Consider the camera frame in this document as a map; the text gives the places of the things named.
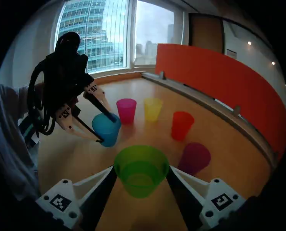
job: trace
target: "orange panel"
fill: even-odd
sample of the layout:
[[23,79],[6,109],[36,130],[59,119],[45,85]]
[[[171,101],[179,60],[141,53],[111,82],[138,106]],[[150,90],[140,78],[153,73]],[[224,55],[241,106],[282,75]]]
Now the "orange panel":
[[260,131],[281,158],[286,147],[286,109],[257,72],[228,56],[198,47],[158,44],[156,73],[185,83],[234,108]]

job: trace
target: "gray sleeve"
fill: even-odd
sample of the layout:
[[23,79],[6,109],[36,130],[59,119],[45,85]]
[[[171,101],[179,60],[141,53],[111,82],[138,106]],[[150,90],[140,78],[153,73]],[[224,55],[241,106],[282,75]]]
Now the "gray sleeve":
[[0,85],[0,102],[16,121],[28,112],[27,95],[28,86],[14,89]]

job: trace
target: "window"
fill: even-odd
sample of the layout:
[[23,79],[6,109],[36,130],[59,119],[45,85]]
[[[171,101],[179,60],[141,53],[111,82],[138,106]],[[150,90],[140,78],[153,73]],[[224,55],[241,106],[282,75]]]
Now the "window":
[[155,3],[136,4],[135,65],[155,65],[158,43],[181,44],[183,11]]
[[[130,2],[136,12],[128,9]],[[135,14],[134,28],[127,28],[129,11]],[[88,56],[86,72],[126,67],[126,60],[155,65],[159,43],[181,44],[183,10],[167,0],[69,0],[61,14],[58,35],[79,34],[78,53]],[[133,57],[127,57],[131,50]]]

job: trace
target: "curved orange screen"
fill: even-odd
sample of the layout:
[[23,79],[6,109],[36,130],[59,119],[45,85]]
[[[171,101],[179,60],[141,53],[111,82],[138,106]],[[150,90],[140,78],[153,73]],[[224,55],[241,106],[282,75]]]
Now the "curved orange screen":
[[234,108],[282,157],[286,147],[286,109],[272,86],[246,65],[198,47],[158,44],[156,73],[185,83]]

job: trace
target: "person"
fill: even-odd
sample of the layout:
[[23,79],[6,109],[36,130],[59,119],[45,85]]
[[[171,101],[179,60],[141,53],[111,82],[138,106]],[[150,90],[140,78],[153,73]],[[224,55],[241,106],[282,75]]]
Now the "person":
[[[44,83],[35,85],[42,99]],[[18,126],[18,120],[28,112],[28,86],[18,89],[0,85],[0,168],[17,200],[37,199],[40,190],[37,177],[38,145],[28,148]],[[78,102],[73,98],[70,106]]]

